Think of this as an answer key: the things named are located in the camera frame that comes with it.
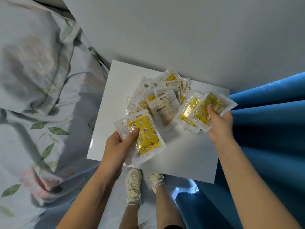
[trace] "forearm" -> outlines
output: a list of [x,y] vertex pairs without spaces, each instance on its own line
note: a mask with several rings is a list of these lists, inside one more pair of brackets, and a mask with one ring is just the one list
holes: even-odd
[[244,228],[301,228],[233,138],[215,146]]
[[114,182],[98,170],[80,192],[56,229],[95,229],[101,220]]

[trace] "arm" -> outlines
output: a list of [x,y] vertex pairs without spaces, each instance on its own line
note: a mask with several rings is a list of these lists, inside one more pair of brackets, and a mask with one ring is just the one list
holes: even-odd
[[112,187],[122,172],[128,148],[133,144],[138,132],[139,129],[136,128],[123,142],[117,132],[107,139],[100,166],[56,229],[93,229],[98,227]]
[[233,117],[223,117],[208,107],[213,141],[229,185],[234,204],[244,228],[301,228],[282,202],[252,166],[235,141]]

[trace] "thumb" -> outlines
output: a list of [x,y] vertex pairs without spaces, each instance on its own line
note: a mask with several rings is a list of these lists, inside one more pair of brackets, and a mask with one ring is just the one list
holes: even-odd
[[127,137],[126,139],[120,144],[123,149],[128,150],[130,146],[135,142],[139,134],[139,128],[135,128]]
[[215,112],[215,110],[213,109],[212,105],[209,104],[208,105],[208,114],[211,117],[211,120],[213,119],[218,119],[220,116]]

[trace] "foot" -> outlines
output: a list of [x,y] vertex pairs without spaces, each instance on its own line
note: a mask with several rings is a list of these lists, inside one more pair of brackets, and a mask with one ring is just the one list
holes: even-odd
[[152,190],[156,193],[156,188],[158,185],[164,185],[164,176],[162,173],[149,172],[150,183],[152,185]]
[[126,191],[127,191],[127,205],[135,205],[140,207],[141,203],[141,170],[131,168],[126,175]]

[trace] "white wall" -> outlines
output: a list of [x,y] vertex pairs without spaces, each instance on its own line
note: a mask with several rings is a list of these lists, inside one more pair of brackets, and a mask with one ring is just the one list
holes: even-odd
[[97,52],[239,92],[305,71],[304,0],[63,0]]

